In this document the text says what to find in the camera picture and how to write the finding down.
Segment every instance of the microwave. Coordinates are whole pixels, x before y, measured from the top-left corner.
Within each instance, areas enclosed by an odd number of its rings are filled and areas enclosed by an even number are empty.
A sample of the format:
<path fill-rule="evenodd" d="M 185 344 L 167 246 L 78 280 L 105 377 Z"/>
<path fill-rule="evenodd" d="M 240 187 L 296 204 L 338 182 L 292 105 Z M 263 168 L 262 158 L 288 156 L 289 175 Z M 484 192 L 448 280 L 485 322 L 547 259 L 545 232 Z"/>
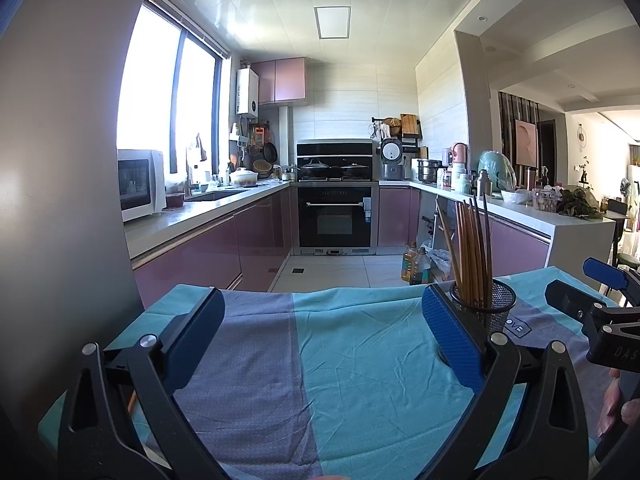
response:
<path fill-rule="evenodd" d="M 122 221 L 158 213 L 166 207 L 164 165 L 158 150 L 118 150 Z"/>

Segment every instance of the white countertop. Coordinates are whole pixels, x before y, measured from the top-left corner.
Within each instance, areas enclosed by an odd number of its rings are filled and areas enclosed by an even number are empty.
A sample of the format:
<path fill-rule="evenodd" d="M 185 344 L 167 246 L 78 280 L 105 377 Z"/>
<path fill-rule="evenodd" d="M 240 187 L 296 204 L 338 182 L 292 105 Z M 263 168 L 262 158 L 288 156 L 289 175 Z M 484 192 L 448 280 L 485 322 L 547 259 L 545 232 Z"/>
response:
<path fill-rule="evenodd" d="M 290 182 L 269 180 L 220 200 L 185 202 L 178 209 L 164 210 L 160 213 L 130 220 L 124 224 L 129 256 L 133 259 L 140 254 L 158 247 L 175 237 L 181 236 L 207 222 L 227 215 L 251 202 L 260 200 L 277 191 L 289 187 Z M 211 191 L 222 191 L 226 188 L 215 188 Z"/>
<path fill-rule="evenodd" d="M 458 202 L 464 202 L 465 200 L 471 199 L 471 195 L 455 192 L 451 188 L 443 189 L 441 187 L 437 187 L 435 184 L 424 184 L 423 182 L 414 182 L 412 180 L 381 180 L 379 184 L 380 187 L 414 187 L 416 189 L 433 193 L 444 198 L 457 200 Z M 559 215 L 558 213 L 538 211 L 532 205 L 509 204 L 498 198 L 488 199 L 486 208 L 489 213 L 515 222 L 516 224 L 523 225 L 529 229 L 533 229 L 534 231 L 538 231 L 550 237 L 553 236 L 556 228 L 558 227 L 583 226 L 589 224 L 611 222 L 611 220 L 606 218 L 581 220 L 579 218 Z"/>

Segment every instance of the tile floor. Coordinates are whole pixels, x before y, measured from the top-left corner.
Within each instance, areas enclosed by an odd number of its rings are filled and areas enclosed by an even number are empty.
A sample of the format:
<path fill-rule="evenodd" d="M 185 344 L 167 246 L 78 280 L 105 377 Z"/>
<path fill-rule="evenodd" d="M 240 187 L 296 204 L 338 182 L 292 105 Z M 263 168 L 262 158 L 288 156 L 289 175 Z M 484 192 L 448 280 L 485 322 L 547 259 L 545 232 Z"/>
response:
<path fill-rule="evenodd" d="M 335 286 L 408 286 L 402 256 L 290 256 L 273 292 L 315 292 Z M 293 272 L 304 269 L 304 272 Z"/>

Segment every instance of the doorway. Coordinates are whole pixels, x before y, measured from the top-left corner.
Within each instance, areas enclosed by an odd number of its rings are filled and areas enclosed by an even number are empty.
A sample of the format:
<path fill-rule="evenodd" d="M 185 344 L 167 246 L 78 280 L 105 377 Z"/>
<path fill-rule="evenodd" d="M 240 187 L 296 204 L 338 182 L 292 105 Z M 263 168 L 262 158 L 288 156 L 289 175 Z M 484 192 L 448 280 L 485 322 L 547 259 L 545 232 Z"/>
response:
<path fill-rule="evenodd" d="M 538 132 L 538 151 L 540 153 L 538 174 L 542 175 L 542 166 L 546 166 L 549 184 L 554 186 L 558 175 L 556 171 L 556 120 L 540 121 Z"/>

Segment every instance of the window frame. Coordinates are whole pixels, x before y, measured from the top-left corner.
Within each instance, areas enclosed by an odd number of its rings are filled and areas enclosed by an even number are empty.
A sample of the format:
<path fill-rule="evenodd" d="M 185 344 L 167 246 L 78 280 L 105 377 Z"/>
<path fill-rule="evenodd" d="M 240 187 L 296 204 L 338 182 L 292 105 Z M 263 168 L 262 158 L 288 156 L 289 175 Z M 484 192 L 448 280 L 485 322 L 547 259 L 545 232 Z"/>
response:
<path fill-rule="evenodd" d="M 178 173 L 178 156 L 175 147 L 175 118 L 177 111 L 178 82 L 180 81 L 180 64 L 182 63 L 182 51 L 184 49 L 184 41 L 189 38 L 205 52 L 213 56 L 215 60 L 215 69 L 213 74 L 213 92 L 211 104 L 211 153 L 209 158 L 211 161 L 211 174 L 218 173 L 220 162 L 218 137 L 220 135 L 220 82 L 222 76 L 222 56 L 215 52 L 209 45 L 204 43 L 200 38 L 184 27 L 183 24 L 174 19 L 173 16 L 164 12 L 160 7 L 154 5 L 148 0 L 144 0 L 142 6 L 156 13 L 162 19 L 169 21 L 180 29 L 180 39 L 178 40 L 178 49 L 175 54 L 174 80 L 171 90 L 171 110 L 169 120 L 169 173 Z"/>

